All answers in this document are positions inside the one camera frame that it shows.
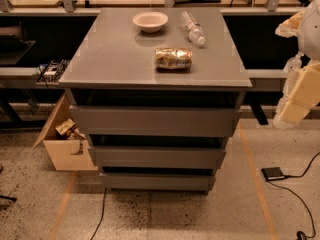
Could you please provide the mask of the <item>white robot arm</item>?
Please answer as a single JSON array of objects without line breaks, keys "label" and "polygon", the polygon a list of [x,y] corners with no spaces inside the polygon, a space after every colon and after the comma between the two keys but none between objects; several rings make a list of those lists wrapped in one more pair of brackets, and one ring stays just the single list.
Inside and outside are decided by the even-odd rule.
[{"label": "white robot arm", "polygon": [[320,0],[285,20],[275,33],[298,39],[297,54],[283,68],[287,78],[273,118],[276,128],[288,129],[320,103]]}]

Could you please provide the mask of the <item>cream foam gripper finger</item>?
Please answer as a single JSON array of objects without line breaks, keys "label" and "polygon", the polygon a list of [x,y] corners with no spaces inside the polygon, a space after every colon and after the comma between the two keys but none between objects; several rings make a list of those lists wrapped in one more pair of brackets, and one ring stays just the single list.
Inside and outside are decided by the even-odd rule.
[{"label": "cream foam gripper finger", "polygon": [[286,79],[273,125],[289,129],[298,125],[320,103],[320,63],[292,70]]},{"label": "cream foam gripper finger", "polygon": [[303,16],[303,11],[294,14],[289,19],[285,20],[284,22],[278,25],[278,27],[275,30],[275,34],[285,38],[297,37],[298,29]]}]

